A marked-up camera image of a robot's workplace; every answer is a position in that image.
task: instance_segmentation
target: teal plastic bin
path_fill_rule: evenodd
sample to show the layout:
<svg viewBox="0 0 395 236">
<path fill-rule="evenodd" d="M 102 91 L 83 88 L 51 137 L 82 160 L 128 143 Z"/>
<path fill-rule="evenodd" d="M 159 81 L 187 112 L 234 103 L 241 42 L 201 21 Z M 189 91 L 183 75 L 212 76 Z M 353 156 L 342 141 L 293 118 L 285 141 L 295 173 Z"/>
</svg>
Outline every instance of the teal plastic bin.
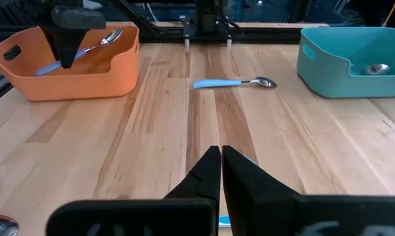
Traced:
<svg viewBox="0 0 395 236">
<path fill-rule="evenodd" d="M 362 75 L 382 63 L 389 75 Z M 308 87 L 327 98 L 395 96 L 395 29 L 323 27 L 301 30 L 297 72 Z"/>
</svg>

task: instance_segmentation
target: wood grain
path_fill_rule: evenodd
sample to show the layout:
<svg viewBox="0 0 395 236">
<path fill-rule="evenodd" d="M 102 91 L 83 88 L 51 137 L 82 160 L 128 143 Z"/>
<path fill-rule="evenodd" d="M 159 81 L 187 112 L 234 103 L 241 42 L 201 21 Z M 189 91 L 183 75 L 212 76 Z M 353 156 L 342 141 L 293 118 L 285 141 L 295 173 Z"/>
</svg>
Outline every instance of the wood grain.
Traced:
<svg viewBox="0 0 395 236">
<path fill-rule="evenodd" d="M 209 146 L 225 144 L 300 193 L 395 195 L 395 98 L 321 98 L 297 76 L 297 53 L 141 45 L 126 96 L 29 103 L 12 89 L 0 99 L 0 214 L 20 235 L 43 235 L 69 201 L 164 197 Z M 191 89 L 197 79 L 255 76 L 278 87 Z"/>
</svg>

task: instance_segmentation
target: orange plastic bin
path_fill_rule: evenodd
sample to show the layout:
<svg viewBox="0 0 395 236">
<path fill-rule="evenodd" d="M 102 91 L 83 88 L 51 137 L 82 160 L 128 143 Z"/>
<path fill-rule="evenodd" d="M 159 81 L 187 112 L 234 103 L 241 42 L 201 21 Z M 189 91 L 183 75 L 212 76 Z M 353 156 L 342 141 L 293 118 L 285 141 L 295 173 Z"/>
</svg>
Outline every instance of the orange plastic bin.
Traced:
<svg viewBox="0 0 395 236">
<path fill-rule="evenodd" d="M 0 43 L 0 71 L 30 101 L 67 100 L 122 96 L 136 86 L 139 73 L 139 29 L 136 26 L 110 25 L 90 30 L 80 49 L 100 43 L 111 31 L 123 32 L 113 44 L 90 51 L 70 69 L 57 69 L 35 76 L 37 69 L 55 61 L 40 28 L 15 33 Z M 21 53 L 7 61 L 4 53 L 19 46 Z"/>
</svg>

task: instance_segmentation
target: metal spoon head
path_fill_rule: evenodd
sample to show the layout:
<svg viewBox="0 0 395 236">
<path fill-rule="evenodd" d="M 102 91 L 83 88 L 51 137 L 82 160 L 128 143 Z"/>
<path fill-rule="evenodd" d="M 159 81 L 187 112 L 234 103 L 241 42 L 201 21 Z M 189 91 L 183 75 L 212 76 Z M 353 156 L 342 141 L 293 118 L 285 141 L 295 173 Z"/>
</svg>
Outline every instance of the metal spoon head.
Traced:
<svg viewBox="0 0 395 236">
<path fill-rule="evenodd" d="M 8 216 L 0 215 L 0 236 L 16 236 L 18 224 Z"/>
<path fill-rule="evenodd" d="M 101 46 L 107 46 L 107 45 L 110 45 L 110 44 L 114 43 L 114 41 L 116 41 L 120 37 L 122 32 L 123 32 L 122 28 L 119 28 L 119 29 L 116 29 L 116 30 L 112 31 L 107 36 L 105 36 L 103 38 L 103 40 L 101 40 L 100 45 Z"/>
<path fill-rule="evenodd" d="M 269 87 L 272 89 L 277 87 L 277 84 L 274 81 L 266 77 L 256 77 L 255 79 L 252 80 L 252 82 L 253 81 L 259 83 L 260 85 L 263 85 L 264 87 Z"/>
<path fill-rule="evenodd" d="M 386 64 L 373 64 L 365 68 L 365 75 L 388 75 L 391 68 Z"/>
</svg>

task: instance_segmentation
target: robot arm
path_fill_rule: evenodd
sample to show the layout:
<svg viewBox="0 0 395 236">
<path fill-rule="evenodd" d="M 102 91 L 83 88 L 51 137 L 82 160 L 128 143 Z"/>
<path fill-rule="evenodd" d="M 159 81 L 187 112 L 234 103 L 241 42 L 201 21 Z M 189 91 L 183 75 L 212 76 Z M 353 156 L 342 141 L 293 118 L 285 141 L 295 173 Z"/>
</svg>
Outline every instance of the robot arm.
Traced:
<svg viewBox="0 0 395 236">
<path fill-rule="evenodd" d="M 43 31 L 56 60 L 70 68 L 91 29 L 105 29 L 105 18 L 83 7 L 83 0 L 25 0 L 24 8 Z"/>
</svg>

